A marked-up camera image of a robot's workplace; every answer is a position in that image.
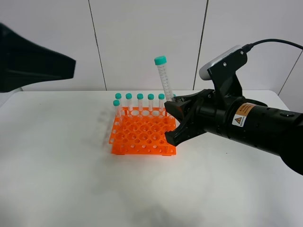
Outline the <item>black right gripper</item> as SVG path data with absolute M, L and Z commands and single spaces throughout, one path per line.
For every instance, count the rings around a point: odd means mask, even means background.
M 236 141 L 237 137 L 231 130 L 231 120 L 237 97 L 224 96 L 223 105 L 218 102 L 218 97 L 215 90 L 204 89 L 190 95 L 175 96 L 171 101 L 165 102 L 166 112 L 179 122 L 176 129 L 164 133 L 166 141 L 172 146 L 178 146 L 206 132 Z M 195 103 L 194 116 L 186 117 Z

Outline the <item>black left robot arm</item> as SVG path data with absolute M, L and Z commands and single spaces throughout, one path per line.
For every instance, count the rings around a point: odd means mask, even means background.
M 0 91 L 74 77 L 76 61 L 39 46 L 0 25 Z

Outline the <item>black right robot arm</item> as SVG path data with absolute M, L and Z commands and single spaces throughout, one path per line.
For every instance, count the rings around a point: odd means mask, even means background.
M 223 96 L 213 89 L 176 96 L 164 106 L 179 122 L 165 133 L 170 145 L 208 132 L 277 155 L 290 169 L 303 173 L 302 113 L 268 107 L 241 93 Z

